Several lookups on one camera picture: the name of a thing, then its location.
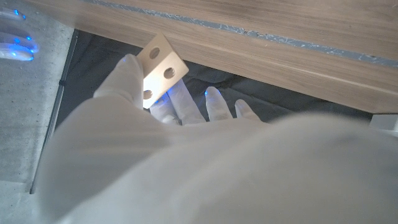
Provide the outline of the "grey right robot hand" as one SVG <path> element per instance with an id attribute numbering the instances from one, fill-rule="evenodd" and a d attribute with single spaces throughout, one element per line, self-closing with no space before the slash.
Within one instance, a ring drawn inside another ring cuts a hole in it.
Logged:
<path id="1" fill-rule="evenodd" d="M 18 9 L 1 7 L 1 58 L 18 61 L 32 61 L 39 46 L 24 29 L 10 24 L 21 25 L 26 15 Z"/>

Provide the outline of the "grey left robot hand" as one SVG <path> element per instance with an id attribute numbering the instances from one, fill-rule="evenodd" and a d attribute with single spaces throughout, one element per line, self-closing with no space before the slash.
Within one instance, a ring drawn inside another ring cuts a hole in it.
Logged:
<path id="1" fill-rule="evenodd" d="M 57 128 L 42 155 L 35 223 L 396 223 L 397 138 L 356 119 L 232 116 L 183 82 L 142 108 L 125 55 Z"/>

